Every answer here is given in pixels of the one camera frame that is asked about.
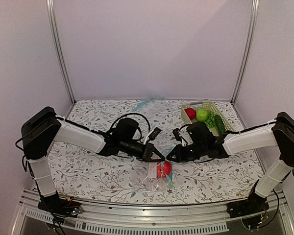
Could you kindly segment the left aluminium frame post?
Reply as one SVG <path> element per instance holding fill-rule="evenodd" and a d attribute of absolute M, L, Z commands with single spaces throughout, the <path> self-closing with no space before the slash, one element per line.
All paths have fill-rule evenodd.
<path fill-rule="evenodd" d="M 67 71 L 67 66 L 65 63 L 65 58 L 63 54 L 63 50 L 61 47 L 61 41 L 60 41 L 60 35 L 57 27 L 57 21 L 56 21 L 56 12 L 55 12 L 55 7 L 54 7 L 54 1 L 53 0 L 46 0 L 46 5 L 47 5 L 47 13 L 48 13 L 48 18 L 49 18 L 49 24 L 50 24 L 50 29 L 51 29 L 51 35 L 53 38 L 54 42 L 54 47 L 55 47 L 55 52 L 60 68 L 60 72 L 64 81 L 64 85 L 69 97 L 69 100 L 71 104 L 76 103 L 76 99 L 74 96 L 73 88 L 70 82 L 69 74 Z"/>

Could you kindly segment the floral patterned tablecloth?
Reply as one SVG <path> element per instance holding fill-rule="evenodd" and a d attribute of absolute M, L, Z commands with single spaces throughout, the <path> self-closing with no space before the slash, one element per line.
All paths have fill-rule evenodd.
<path fill-rule="evenodd" d="M 79 101 L 68 118 L 95 130 L 106 131 L 118 117 L 131 113 L 142 100 Z M 163 100 L 146 114 L 135 113 L 143 134 L 151 127 L 161 133 L 154 145 L 163 155 L 176 145 L 173 129 L 183 126 L 181 100 Z M 48 155 L 56 189 L 64 196 L 129 204 L 195 204 L 227 201 L 248 196 L 263 176 L 254 151 L 226 159 L 198 163 L 172 163 L 174 188 L 146 192 L 141 183 L 143 162 L 119 156 L 103 157 L 88 150 L 56 143 Z"/>

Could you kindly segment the aluminium front rail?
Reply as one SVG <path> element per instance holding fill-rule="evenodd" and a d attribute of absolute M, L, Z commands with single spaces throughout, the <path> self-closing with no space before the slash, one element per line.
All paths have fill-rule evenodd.
<path fill-rule="evenodd" d="M 15 220 L 15 235 L 293 235 L 294 225 L 282 192 L 271 195 L 265 227 L 249 230 L 247 217 L 231 218 L 226 203 L 193 205 L 131 205 L 81 200 L 83 213 L 61 220 L 38 209 L 39 196 L 24 190 Z"/>

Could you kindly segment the light green toy fruit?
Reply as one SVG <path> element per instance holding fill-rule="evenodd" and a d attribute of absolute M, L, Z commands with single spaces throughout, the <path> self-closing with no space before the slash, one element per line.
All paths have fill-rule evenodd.
<path fill-rule="evenodd" d="M 196 120 L 205 122 L 208 119 L 208 110 L 201 108 L 196 110 Z"/>

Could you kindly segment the right aluminium frame post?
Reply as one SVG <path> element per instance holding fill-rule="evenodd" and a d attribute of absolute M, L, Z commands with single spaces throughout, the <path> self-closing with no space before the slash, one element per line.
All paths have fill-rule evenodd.
<path fill-rule="evenodd" d="M 241 65 L 240 65 L 239 72 L 238 72 L 237 81 L 236 81 L 234 91 L 232 94 L 232 98 L 231 98 L 231 103 L 233 105 L 235 105 L 235 103 L 238 100 L 238 96 L 239 96 L 241 86 L 243 83 L 243 79 L 245 76 L 245 71 L 247 68 L 249 55 L 250 55 L 251 48 L 252 48 L 252 42 L 253 42 L 253 37 L 254 37 L 254 33 L 255 33 L 255 28 L 256 28 L 256 24 L 257 24 L 259 3 L 260 3 L 259 0 L 252 1 L 251 14 L 250 14 L 250 20 L 249 20 L 249 25 L 248 25 L 247 38 L 246 38 L 246 42 L 245 42 L 245 48 L 244 48 L 243 57 L 242 57 Z"/>

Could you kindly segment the green toy grape bunch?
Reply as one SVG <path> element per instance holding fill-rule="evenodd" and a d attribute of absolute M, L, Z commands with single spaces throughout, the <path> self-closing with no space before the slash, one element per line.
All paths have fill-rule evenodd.
<path fill-rule="evenodd" d="M 208 110 L 208 116 L 206 121 L 204 121 L 204 123 L 206 124 L 206 126 L 208 128 L 214 128 L 216 127 L 216 123 L 215 123 L 215 114 L 212 111 Z"/>

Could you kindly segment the beige perforated plastic basket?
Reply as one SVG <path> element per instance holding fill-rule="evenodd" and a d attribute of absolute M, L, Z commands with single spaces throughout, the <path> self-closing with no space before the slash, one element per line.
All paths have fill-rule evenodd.
<path fill-rule="evenodd" d="M 235 131 L 217 106 L 209 100 L 181 105 L 181 118 L 185 124 L 204 122 L 214 136 L 225 131 Z"/>

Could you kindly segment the aluminium frame post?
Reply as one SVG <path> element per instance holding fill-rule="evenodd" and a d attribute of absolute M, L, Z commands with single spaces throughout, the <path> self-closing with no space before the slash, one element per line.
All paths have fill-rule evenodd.
<path fill-rule="evenodd" d="M 251 48 L 252 48 L 252 42 L 253 42 L 253 37 L 254 37 L 254 33 L 255 33 L 255 28 L 256 28 L 256 24 L 257 24 L 259 3 L 260 3 L 259 0 L 252 1 L 251 14 L 250 14 L 250 20 L 249 20 L 249 25 L 248 25 L 247 38 L 246 38 L 246 42 L 245 42 L 245 48 L 244 48 L 243 57 L 242 57 L 241 65 L 240 65 L 239 72 L 238 72 L 237 81 L 236 81 L 234 91 L 232 94 L 232 98 L 231 98 L 231 103 L 233 105 L 235 105 L 235 103 L 238 100 L 238 96 L 239 96 L 241 86 L 243 83 L 243 79 L 245 76 L 245 71 L 247 68 L 249 55 L 250 55 Z"/>
<path fill-rule="evenodd" d="M 46 5 L 47 5 L 47 13 L 48 13 L 48 18 L 49 18 L 49 24 L 50 24 L 50 29 L 51 29 L 51 35 L 53 38 L 54 42 L 54 47 L 55 47 L 55 52 L 60 68 L 60 72 L 64 81 L 64 85 L 69 97 L 69 100 L 71 104 L 76 103 L 76 99 L 74 96 L 73 88 L 70 82 L 69 74 L 67 71 L 67 66 L 65 63 L 65 58 L 63 54 L 63 50 L 61 47 L 61 41 L 60 41 L 60 35 L 57 27 L 57 21 L 56 21 L 56 12 L 55 12 L 55 7 L 54 7 L 54 1 L 53 0 L 46 0 Z"/>

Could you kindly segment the dark green toy cucumber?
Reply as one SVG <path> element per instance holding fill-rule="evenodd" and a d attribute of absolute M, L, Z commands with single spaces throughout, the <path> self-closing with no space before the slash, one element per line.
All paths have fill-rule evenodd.
<path fill-rule="evenodd" d="M 226 132 L 225 125 L 222 121 L 222 118 L 219 115 L 215 115 L 215 125 L 220 135 L 223 135 Z"/>

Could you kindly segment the clear zip bag blue zipper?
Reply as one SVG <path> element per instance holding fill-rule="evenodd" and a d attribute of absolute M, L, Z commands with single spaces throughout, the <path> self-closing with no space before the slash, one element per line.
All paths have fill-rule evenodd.
<path fill-rule="evenodd" d="M 160 192 L 174 188 L 171 161 L 144 163 L 141 183 L 146 192 Z"/>

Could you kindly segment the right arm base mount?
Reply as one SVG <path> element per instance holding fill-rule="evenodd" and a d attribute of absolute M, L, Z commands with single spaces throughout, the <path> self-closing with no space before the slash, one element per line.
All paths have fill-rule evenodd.
<path fill-rule="evenodd" d="M 229 213 L 230 218 L 248 216 L 258 213 L 257 216 L 252 216 L 242 220 L 243 225 L 247 229 L 254 230 L 260 228 L 260 226 L 263 224 L 264 219 L 267 216 L 269 204 L 267 199 L 257 195 L 255 193 L 255 189 L 253 188 L 247 199 L 228 203 L 226 207 L 226 211 Z"/>

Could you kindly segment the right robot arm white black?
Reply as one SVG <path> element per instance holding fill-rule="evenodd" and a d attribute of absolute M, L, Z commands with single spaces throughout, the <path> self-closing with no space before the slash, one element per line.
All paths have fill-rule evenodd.
<path fill-rule="evenodd" d="M 274 188 L 294 169 L 294 120 L 285 112 L 267 123 L 238 132 L 226 131 L 214 136 L 205 123 L 195 122 L 187 127 L 192 144 L 178 144 L 168 154 L 167 160 L 176 163 L 198 160 L 203 156 L 211 159 L 228 158 L 240 152 L 277 146 L 279 159 L 264 176 L 255 183 L 244 201 L 244 210 L 255 213 Z"/>

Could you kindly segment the dark red toy fruit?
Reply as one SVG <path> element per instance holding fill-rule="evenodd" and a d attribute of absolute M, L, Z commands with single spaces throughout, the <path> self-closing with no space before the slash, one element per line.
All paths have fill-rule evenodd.
<path fill-rule="evenodd" d="M 196 119 L 196 111 L 193 108 L 187 108 L 184 111 L 190 120 Z"/>

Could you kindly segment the red toy apple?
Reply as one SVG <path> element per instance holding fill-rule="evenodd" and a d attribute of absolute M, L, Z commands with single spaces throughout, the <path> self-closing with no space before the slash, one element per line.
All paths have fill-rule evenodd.
<path fill-rule="evenodd" d="M 156 165 L 156 176 L 157 178 L 166 178 L 171 174 L 172 171 L 172 166 L 170 162 L 168 161 L 163 161 L 159 162 Z"/>

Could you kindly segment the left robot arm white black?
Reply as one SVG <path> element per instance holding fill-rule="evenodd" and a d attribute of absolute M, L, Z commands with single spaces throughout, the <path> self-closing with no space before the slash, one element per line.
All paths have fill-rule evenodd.
<path fill-rule="evenodd" d="M 44 204 L 52 212 L 60 212 L 63 202 L 51 175 L 47 157 L 58 144 L 88 150 L 96 155 L 110 157 L 124 153 L 145 163 L 163 162 L 164 155 L 152 141 L 159 133 L 146 122 L 148 133 L 143 135 L 135 113 L 117 118 L 106 131 L 95 130 L 58 115 L 52 107 L 45 107 L 21 126 L 21 137 L 15 146 L 26 159 L 36 188 L 44 197 Z"/>

